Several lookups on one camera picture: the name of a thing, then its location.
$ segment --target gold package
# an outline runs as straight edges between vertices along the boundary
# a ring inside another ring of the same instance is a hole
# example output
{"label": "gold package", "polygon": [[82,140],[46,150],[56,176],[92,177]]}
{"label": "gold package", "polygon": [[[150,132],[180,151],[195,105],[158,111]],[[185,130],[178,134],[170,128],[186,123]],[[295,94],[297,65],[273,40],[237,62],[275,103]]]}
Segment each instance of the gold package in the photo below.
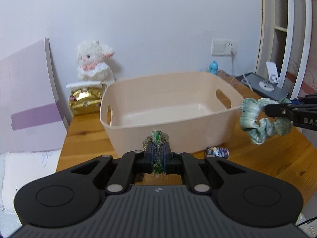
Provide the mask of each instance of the gold package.
{"label": "gold package", "polygon": [[73,115],[100,111],[103,88],[82,87],[71,92],[69,108]]}

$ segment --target gray ridged surface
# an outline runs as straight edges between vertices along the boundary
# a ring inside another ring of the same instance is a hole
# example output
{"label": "gray ridged surface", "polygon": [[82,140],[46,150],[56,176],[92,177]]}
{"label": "gray ridged surface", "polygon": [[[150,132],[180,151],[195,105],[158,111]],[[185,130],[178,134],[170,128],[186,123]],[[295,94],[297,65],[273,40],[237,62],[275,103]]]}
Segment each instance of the gray ridged surface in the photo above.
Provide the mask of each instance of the gray ridged surface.
{"label": "gray ridged surface", "polygon": [[86,221],[59,229],[25,226],[12,238],[304,238],[292,224],[260,229],[243,226],[222,214],[207,196],[186,186],[133,186],[109,196]]}

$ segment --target white pillow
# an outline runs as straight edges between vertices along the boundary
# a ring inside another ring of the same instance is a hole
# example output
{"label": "white pillow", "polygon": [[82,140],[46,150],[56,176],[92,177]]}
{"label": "white pillow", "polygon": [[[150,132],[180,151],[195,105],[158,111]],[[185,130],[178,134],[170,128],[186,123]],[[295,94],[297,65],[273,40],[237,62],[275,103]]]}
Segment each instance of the white pillow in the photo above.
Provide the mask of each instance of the white pillow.
{"label": "white pillow", "polygon": [[13,200],[25,184],[55,173],[61,149],[49,152],[22,152],[5,154],[5,172],[2,189],[4,211],[15,214]]}
{"label": "white pillow", "polygon": [[3,186],[3,178],[4,178],[4,154],[0,154],[0,211],[3,210],[3,202],[2,202],[2,186]]}

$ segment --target basket handle hole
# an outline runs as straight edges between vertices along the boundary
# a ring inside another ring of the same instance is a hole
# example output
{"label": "basket handle hole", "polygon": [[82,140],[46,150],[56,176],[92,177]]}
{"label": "basket handle hole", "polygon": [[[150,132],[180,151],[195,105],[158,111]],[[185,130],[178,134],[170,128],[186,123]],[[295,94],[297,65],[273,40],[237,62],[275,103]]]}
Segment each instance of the basket handle hole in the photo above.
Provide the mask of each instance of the basket handle hole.
{"label": "basket handle hole", "polygon": [[108,125],[111,125],[111,117],[112,117],[112,108],[109,105],[108,106],[108,113],[107,113],[107,124]]}
{"label": "basket handle hole", "polygon": [[230,109],[231,108],[231,101],[230,99],[221,92],[220,89],[217,89],[216,91],[216,97],[219,99],[219,101],[227,108]]}

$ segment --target power cord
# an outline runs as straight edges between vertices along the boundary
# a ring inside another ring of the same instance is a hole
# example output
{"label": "power cord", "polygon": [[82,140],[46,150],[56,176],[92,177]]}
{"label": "power cord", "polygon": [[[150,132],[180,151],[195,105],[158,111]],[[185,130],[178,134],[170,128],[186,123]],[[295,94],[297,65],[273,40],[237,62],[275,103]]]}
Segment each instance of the power cord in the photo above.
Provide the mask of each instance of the power cord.
{"label": "power cord", "polygon": [[236,50],[235,50],[234,48],[231,48],[230,52],[231,52],[231,56],[232,56],[232,67],[233,67],[233,65],[234,65],[234,62],[236,62],[236,63],[237,63],[237,66],[238,66],[239,70],[241,71],[241,73],[242,73],[242,75],[243,75],[245,81],[247,82],[249,88],[251,89],[251,91],[253,91],[253,88],[251,87],[250,82],[248,81],[247,77],[246,77],[245,74],[243,73],[243,71],[242,71],[242,69],[241,69],[241,66],[240,66],[240,64],[238,63],[237,59],[236,59],[236,55],[237,55]]}
{"label": "power cord", "polygon": [[303,225],[303,224],[306,224],[306,223],[310,223],[310,222],[312,222],[312,221],[314,221],[314,220],[316,220],[316,219],[317,219],[317,216],[315,216],[315,217],[313,217],[313,218],[311,218],[311,219],[308,219],[308,220],[306,220],[306,221],[304,221],[304,222],[298,224],[297,227],[299,227],[299,226],[301,226],[301,225]]}

